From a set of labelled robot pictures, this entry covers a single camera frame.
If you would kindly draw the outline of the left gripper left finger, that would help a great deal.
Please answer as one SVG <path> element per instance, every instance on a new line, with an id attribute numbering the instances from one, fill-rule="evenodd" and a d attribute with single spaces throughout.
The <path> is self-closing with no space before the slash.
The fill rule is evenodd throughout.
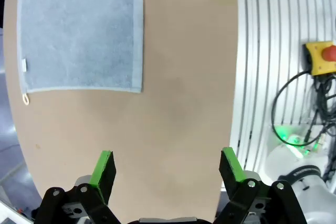
<path id="1" fill-rule="evenodd" d="M 34 223 L 78 223 L 84 217 L 91 223 L 118 223 L 108 207 L 115 175 L 113 152 L 102 151 L 87 183 L 45 192 Z"/>

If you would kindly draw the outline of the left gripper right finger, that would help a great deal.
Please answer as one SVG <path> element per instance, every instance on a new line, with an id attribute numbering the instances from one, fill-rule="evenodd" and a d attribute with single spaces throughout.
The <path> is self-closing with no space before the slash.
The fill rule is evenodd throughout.
<path id="1" fill-rule="evenodd" d="M 268 186 L 261 180 L 247 177 L 231 147 L 223 148 L 220 158 L 219 172 L 229 202 L 215 223 L 244 223 L 250 213 L 254 213 L 260 223 L 306 223 L 287 181 L 277 180 Z"/>

